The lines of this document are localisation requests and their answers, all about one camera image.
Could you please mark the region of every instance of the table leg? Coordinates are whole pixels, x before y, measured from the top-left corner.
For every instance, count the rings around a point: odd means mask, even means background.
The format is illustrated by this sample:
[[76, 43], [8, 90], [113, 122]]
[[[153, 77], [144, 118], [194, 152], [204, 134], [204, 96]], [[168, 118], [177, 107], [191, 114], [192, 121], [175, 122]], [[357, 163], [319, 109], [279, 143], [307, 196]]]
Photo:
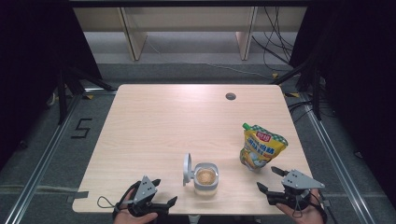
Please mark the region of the table leg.
[[190, 224], [198, 224], [201, 215], [189, 215]]

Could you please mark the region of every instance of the floor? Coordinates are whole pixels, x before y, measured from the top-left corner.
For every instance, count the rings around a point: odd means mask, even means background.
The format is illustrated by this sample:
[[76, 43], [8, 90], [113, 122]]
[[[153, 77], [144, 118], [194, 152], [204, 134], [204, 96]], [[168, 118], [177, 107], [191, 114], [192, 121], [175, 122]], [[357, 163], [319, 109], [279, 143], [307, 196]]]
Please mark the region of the floor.
[[[254, 36], [266, 45], [263, 33]], [[282, 36], [292, 44], [296, 34], [285, 33]], [[211, 80], [215, 83], [266, 84], [273, 80], [273, 76], [291, 69], [270, 53], [264, 54], [255, 41], [251, 43], [248, 60], [241, 61], [233, 33], [149, 33], [137, 62], [131, 61], [122, 33], [86, 33], [86, 37], [104, 80], [114, 86], [125, 82], [159, 82], [163, 80], [162, 73], [171, 74], [166, 79], [170, 82]], [[276, 39], [273, 41], [277, 45], [282, 44]], [[270, 44], [268, 48], [283, 60], [289, 57], [280, 47]], [[204, 75], [197, 73], [202, 69], [205, 69]], [[179, 71], [183, 71], [184, 79], [180, 78]], [[147, 75], [154, 72], [159, 77]], [[234, 77], [226, 80], [222, 78], [224, 74]], [[213, 81], [211, 78], [215, 76], [220, 78]], [[296, 80], [298, 76], [283, 83], [282, 91], [290, 93], [290, 96], [297, 93], [294, 88]], [[85, 83], [85, 87], [90, 90], [96, 88], [91, 83]], [[37, 121], [26, 139], [29, 147], [16, 151], [0, 173], [0, 220], [6, 221], [11, 217], [9, 220], [15, 218], [16, 223], [111, 223], [109, 214], [76, 214], [71, 208], [114, 99], [114, 94], [102, 91], [93, 90], [92, 95], [94, 100], [88, 96], [79, 101], [76, 97], [69, 99], [72, 116], [65, 127], [57, 123], [57, 106], [51, 106]], [[295, 109], [291, 106], [290, 113], [313, 177], [326, 184], [323, 193], [331, 200], [338, 223], [394, 223], [396, 211], [364, 160], [354, 155], [356, 148], [325, 99], [320, 105], [322, 120], [319, 121], [309, 105], [301, 104], [309, 100], [310, 92], [300, 92], [298, 96], [285, 99], [288, 105], [301, 105]], [[75, 127], [81, 118], [95, 120], [90, 128], [90, 137], [73, 139], [72, 136], [80, 134]], [[238, 223], [241, 220], [248, 223], [247, 219], [203, 217], [200, 223]], [[291, 223], [284, 216], [254, 219], [261, 223]], [[163, 223], [181, 221], [187, 219], [172, 217]], [[329, 223], [336, 223], [330, 214]]]

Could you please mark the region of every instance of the cable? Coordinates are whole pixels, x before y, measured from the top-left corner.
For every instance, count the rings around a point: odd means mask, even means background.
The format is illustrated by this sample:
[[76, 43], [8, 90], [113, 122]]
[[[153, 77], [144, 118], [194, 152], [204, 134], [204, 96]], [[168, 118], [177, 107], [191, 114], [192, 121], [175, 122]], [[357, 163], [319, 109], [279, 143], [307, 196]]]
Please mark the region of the cable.
[[[292, 47], [292, 44], [290, 44], [288, 41], [286, 41], [286, 40], [282, 37], [282, 35], [280, 34], [280, 26], [279, 26], [279, 19], [278, 19], [279, 7], [275, 7], [275, 9], [276, 9], [276, 20], [275, 20], [275, 22], [273, 22], [273, 20], [272, 20], [271, 17], [269, 16], [269, 13], [268, 13], [268, 11], [267, 11], [267, 8], [264, 7], [264, 10], [265, 10], [265, 13], [266, 13], [266, 15], [267, 15], [267, 18], [268, 18], [268, 20], [269, 20], [269, 22], [271, 23], [271, 26], [272, 26], [272, 28], [273, 28], [272, 31], [271, 31], [270, 37], [268, 37], [268, 36], [266, 35], [265, 32], [264, 32], [264, 35], [265, 35], [265, 37], [268, 39], [267, 45], [268, 45], [269, 42], [271, 42], [271, 43], [273, 43], [275, 46], [282, 48], [282, 50], [283, 50], [283, 52], [284, 52], [284, 54], [285, 54], [285, 57], [289, 60], [290, 54], [289, 54], [288, 50], [291, 50], [291, 49], [286, 48], [284, 42], [287, 43], [287, 44], [288, 44], [289, 46], [291, 46], [291, 47]], [[279, 41], [280, 41], [280, 43], [281, 43], [281, 46], [275, 44], [275, 43], [271, 40], [273, 33], [275, 33], [275, 34], [277, 35], [277, 37], [278, 37], [278, 39], [279, 39]]]
[[312, 205], [314, 208], [316, 208], [318, 210], [318, 212], [320, 213], [320, 216], [323, 219], [323, 223], [327, 223], [327, 214], [326, 211], [324, 211], [324, 209], [321, 207], [320, 205], [320, 200], [318, 199], [318, 197], [316, 195], [314, 195], [313, 193], [309, 192], [309, 194], [314, 197], [318, 204], [315, 203], [311, 203], [310, 201], [308, 202], [308, 204]]
[[268, 44], [269, 44], [269, 41], [270, 41], [270, 39], [271, 39], [273, 33], [274, 33], [274, 27], [273, 27], [273, 31], [271, 32], [270, 38], [267, 37], [268, 41], [267, 41], [267, 43], [265, 44], [265, 47], [263, 47], [263, 49], [264, 49], [264, 54], [262, 55], [262, 60], [264, 61], [265, 66], [267, 66], [267, 67], [270, 68], [270, 69], [273, 69], [273, 68], [271, 68], [271, 67], [267, 64], [267, 62], [265, 61], [265, 52], [266, 52], [266, 50], [268, 49]]
[[[163, 59], [165, 62], [167, 62], [167, 63], [186, 63], [186, 62], [171, 62], [171, 61], [166, 60], [166, 59], [163, 57], [163, 55], [162, 55], [157, 49], [155, 49], [155, 48], [151, 45], [151, 43], [149, 42], [148, 39], [147, 39], [146, 41], [147, 41], [148, 45], [149, 45], [152, 49], [154, 49], [154, 50], [160, 55], [161, 59]], [[204, 64], [205, 64], [205, 65], [212, 66], [212, 67], [217, 67], [217, 68], [222, 68], [222, 69], [229, 69], [229, 70], [232, 70], [232, 71], [235, 71], [235, 72], [238, 72], [238, 73], [249, 74], [249, 75], [257, 75], [257, 76], [264, 77], [264, 78], [267, 78], [267, 79], [273, 79], [272, 77], [267, 77], [267, 76], [265, 76], [265, 75], [263, 75], [263, 74], [260, 74], [260, 73], [253, 73], [253, 72], [241, 71], [241, 70], [237, 70], [237, 69], [234, 69], [234, 68], [231, 68], [231, 67], [215, 65], [215, 64], [212, 64], [212, 63], [204, 63]]]
[[[264, 61], [265, 66], [266, 66], [267, 68], [269, 68], [269, 69], [274, 70], [274, 71], [289, 72], [289, 70], [285, 70], [285, 69], [275, 69], [275, 68], [272, 68], [272, 67], [270, 67], [270, 66], [267, 64], [267, 61], [265, 61], [265, 53], [266, 53], [267, 50], [269, 50], [269, 49], [267, 48], [267, 47], [268, 47], [268, 43], [269, 43], [269, 42], [267, 41], [267, 44], [266, 44], [265, 46], [262, 46], [262, 48], [264, 49], [264, 54], [262, 55], [262, 60]], [[282, 58], [279, 57], [278, 55], [276, 55], [276, 57], [277, 57], [278, 59], [281, 59], [282, 62], [286, 62], [286, 64], [289, 64], [288, 61], [282, 59]]]
[[297, 121], [299, 121], [304, 115], [308, 114], [308, 112], [312, 111], [312, 109], [309, 109], [307, 111], [305, 111], [299, 118], [297, 118], [297, 120], [295, 120], [293, 123], [297, 123]]
[[324, 113], [323, 111], [319, 111], [320, 112], [320, 114], [322, 114], [322, 115], [324, 115], [324, 116], [326, 116], [326, 117], [328, 117], [328, 118], [337, 118], [337, 116], [336, 115], [330, 115], [330, 114], [326, 114], [326, 113]]
[[[101, 200], [101, 199], [105, 199], [107, 202], [108, 202], [108, 204], [110, 204], [110, 206], [102, 206], [102, 205], [100, 205], [99, 204], [99, 201]], [[116, 205], [114, 205], [114, 204], [112, 204], [106, 197], [104, 197], [104, 196], [100, 196], [99, 198], [98, 198], [98, 201], [96, 202], [96, 204], [100, 207], [100, 208], [114, 208]]]
[[[299, 216], [295, 216], [294, 214], [296, 214], [296, 212], [299, 211], [300, 215]], [[299, 202], [297, 201], [296, 204], [294, 205], [294, 210], [293, 213], [291, 214], [293, 217], [302, 217], [303, 216], [303, 211], [301, 209], [301, 206], [299, 204]]]
[[312, 100], [299, 102], [299, 103], [296, 103], [296, 104], [293, 104], [293, 105], [288, 105], [288, 107], [290, 108], [289, 112], [292, 115], [294, 110], [297, 109], [299, 106], [301, 106], [301, 105], [311, 105], [311, 104], [312, 104]]
[[276, 53], [274, 53], [273, 51], [269, 50], [268, 48], [266, 48], [264, 45], [262, 45], [261, 43], [259, 43], [259, 41], [256, 40], [256, 38], [254, 36], [251, 37], [260, 47], [262, 47], [263, 49], [265, 49], [266, 51], [268, 51], [269, 53], [271, 53], [272, 55], [274, 55], [275, 57], [277, 57], [280, 61], [282, 61], [283, 63], [287, 64], [289, 63], [288, 61], [284, 60], [283, 58], [281, 58], [279, 55], [277, 55]]
[[[326, 201], [326, 198], [323, 196], [322, 192], [320, 190], [318, 192], [319, 192], [319, 195], [320, 195], [322, 201]], [[338, 224], [337, 219], [335, 219], [335, 216], [332, 213], [332, 209], [330, 208], [330, 206], [325, 206], [325, 208], [327, 209], [327, 211], [329, 211], [329, 214], [332, 217], [332, 221], [334, 222], [334, 224]]]

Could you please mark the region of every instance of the black cable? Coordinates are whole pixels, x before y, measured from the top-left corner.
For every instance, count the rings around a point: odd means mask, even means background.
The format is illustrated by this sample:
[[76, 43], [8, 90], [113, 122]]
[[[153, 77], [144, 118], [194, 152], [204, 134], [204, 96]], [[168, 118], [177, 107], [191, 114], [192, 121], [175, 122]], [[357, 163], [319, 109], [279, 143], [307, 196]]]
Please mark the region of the black cable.
[[[322, 201], [326, 201], [326, 198], [323, 196], [322, 192], [320, 190], [318, 192], [319, 192], [319, 195], [320, 195]], [[334, 222], [334, 224], [338, 224], [337, 219], [335, 219], [335, 215], [332, 213], [332, 209], [329, 206], [325, 206], [325, 208], [327, 209], [330, 216], [332, 217], [332, 221]]]
[[285, 44], [283, 43], [283, 38], [282, 38], [282, 36], [280, 35], [280, 27], [279, 27], [279, 19], [278, 19], [278, 16], [279, 16], [279, 7], [276, 7], [276, 8], [275, 8], [275, 11], [276, 11], [276, 21], [275, 21], [275, 27], [274, 27], [274, 29], [276, 30], [276, 27], [277, 27], [276, 35], [277, 35], [277, 37], [279, 38], [279, 41], [280, 41], [280, 43], [281, 43], [281, 45], [282, 45], [283, 53], [285, 54], [286, 58], [287, 58], [288, 61], [289, 61], [289, 60], [290, 60], [290, 54], [289, 54], [289, 52], [286, 50], [286, 46], [285, 46]]
[[274, 55], [275, 57], [277, 57], [280, 61], [282, 61], [283, 63], [289, 63], [288, 61], [286, 61], [285, 59], [283, 59], [282, 57], [280, 57], [279, 55], [277, 55], [275, 52], [271, 51], [270, 49], [266, 48], [264, 45], [262, 45], [261, 43], [259, 43], [259, 41], [256, 40], [256, 38], [254, 36], [251, 37], [260, 47], [262, 47], [263, 49], [265, 49], [266, 51], [268, 51], [269, 53], [271, 53], [272, 55]]
[[312, 104], [312, 101], [304, 101], [304, 102], [299, 102], [293, 105], [288, 105], [289, 108], [289, 112], [292, 115], [294, 110], [297, 109], [298, 107], [300, 107], [301, 105], [310, 105]]
[[322, 115], [324, 115], [324, 116], [326, 116], [328, 118], [337, 118], [337, 116], [335, 116], [335, 115], [326, 114], [322, 110], [319, 110], [319, 111], [320, 111], [320, 114], [322, 114]]
[[311, 192], [309, 192], [309, 194], [317, 200], [318, 204], [311, 203], [311, 202], [308, 202], [308, 203], [318, 210], [318, 212], [322, 216], [323, 223], [326, 223], [327, 222], [327, 214], [324, 211], [324, 209], [320, 206], [319, 198], [316, 195], [314, 195], [313, 193], [311, 193]]
[[269, 13], [268, 13], [268, 11], [267, 11], [267, 8], [264, 7], [264, 10], [265, 10], [265, 13], [266, 13], [266, 15], [267, 15], [267, 18], [268, 18], [268, 20], [270, 21], [271, 26], [272, 26], [272, 28], [273, 28], [273, 30], [272, 30], [272, 32], [271, 32], [271, 35], [270, 35], [269, 39], [272, 38], [272, 34], [273, 34], [273, 33], [276, 33], [276, 35], [277, 35], [277, 37], [279, 38], [279, 41], [280, 41], [280, 43], [281, 43], [281, 45], [282, 45], [283, 52], [285, 53], [286, 58], [289, 60], [289, 57], [288, 57], [289, 53], [285, 50], [286, 46], [284, 45], [284, 43], [283, 43], [283, 41], [282, 41], [282, 40], [284, 40], [284, 39], [283, 39], [282, 36], [280, 35], [279, 19], [278, 19], [279, 7], [275, 7], [275, 9], [276, 9], [276, 21], [273, 22], [273, 21], [271, 20], [271, 17], [269, 16]]
[[278, 47], [278, 48], [283, 48], [282, 46], [280, 46], [280, 45], [278, 45], [277, 43], [275, 43], [274, 41], [272, 41], [271, 39], [270, 39], [270, 37], [268, 37], [268, 35], [265, 33], [265, 32], [263, 32], [264, 33], [264, 36], [267, 38], [267, 41], [269, 41], [271, 44], [273, 44], [274, 46], [276, 46], [276, 47]]
[[[265, 37], [267, 37], [267, 39], [268, 39], [268, 41], [267, 41], [265, 47], [263, 47], [263, 49], [264, 49], [264, 54], [262, 55], [262, 57], [263, 57], [264, 64], [265, 64], [268, 68], [273, 69], [273, 70], [276, 70], [276, 71], [289, 71], [289, 70], [279, 70], [279, 69], [271, 68], [271, 67], [267, 64], [267, 62], [265, 61], [265, 52], [266, 52], [266, 50], [268, 49], [268, 44], [269, 44], [270, 42], [273, 43], [273, 42], [271, 41], [272, 35], [273, 35], [274, 33], [276, 33], [276, 35], [278, 36], [278, 38], [279, 38], [280, 40], [282, 40], [282, 37], [280, 36], [280, 34], [277, 33], [276, 27], [275, 27], [275, 25], [274, 25], [274, 23], [273, 23], [271, 17], [270, 17], [269, 14], [268, 14], [268, 11], [267, 11], [266, 7], [264, 7], [264, 10], [265, 10], [265, 13], [266, 13], [266, 15], [267, 15], [268, 20], [271, 22], [272, 28], [273, 28], [270, 37], [268, 37], [268, 36], [264, 33]], [[277, 15], [278, 15], [278, 12], [279, 12], [279, 11], [278, 11], [278, 7], [276, 7], [276, 24], [279, 24], [279, 22], [278, 22], [278, 16], [277, 16]], [[279, 46], [279, 47], [282, 48], [282, 50], [283, 50], [283, 52], [284, 52], [284, 54], [285, 54], [285, 57], [287, 58], [286, 64], [289, 64], [289, 62], [288, 62], [288, 60], [289, 60], [288, 54], [289, 54], [289, 53], [285, 51], [285, 48], [286, 48], [286, 47], [284, 46], [284, 44], [283, 44], [282, 41], [281, 41], [281, 44], [282, 44], [282, 46]]]
[[297, 118], [293, 123], [297, 123], [297, 121], [299, 121], [304, 115], [308, 114], [308, 112], [312, 111], [312, 109], [309, 109], [307, 111], [305, 111], [299, 118]]

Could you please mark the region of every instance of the finger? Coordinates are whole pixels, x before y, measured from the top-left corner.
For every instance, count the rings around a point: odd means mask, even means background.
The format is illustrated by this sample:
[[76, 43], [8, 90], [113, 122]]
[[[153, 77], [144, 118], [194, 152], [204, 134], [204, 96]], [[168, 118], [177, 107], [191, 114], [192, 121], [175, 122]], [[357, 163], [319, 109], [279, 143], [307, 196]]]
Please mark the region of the finger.
[[276, 207], [288, 216], [292, 216], [292, 214], [293, 214], [293, 210], [283, 203], [277, 203]]
[[148, 213], [142, 217], [139, 217], [139, 222], [148, 223], [148, 222], [154, 220], [155, 218], [157, 218], [157, 216], [158, 216], [157, 213]]
[[[124, 202], [130, 200], [130, 198], [132, 196], [132, 192], [134, 192], [134, 189], [129, 190], [129, 192], [125, 196]], [[128, 205], [126, 203], [122, 203], [121, 206], [120, 206], [120, 209], [125, 209], [127, 207], [128, 207]]]
[[315, 197], [311, 197], [311, 203], [314, 204], [320, 204], [320, 202], [318, 202], [319, 200], [319, 190], [318, 189], [311, 189], [311, 194], [314, 195]]

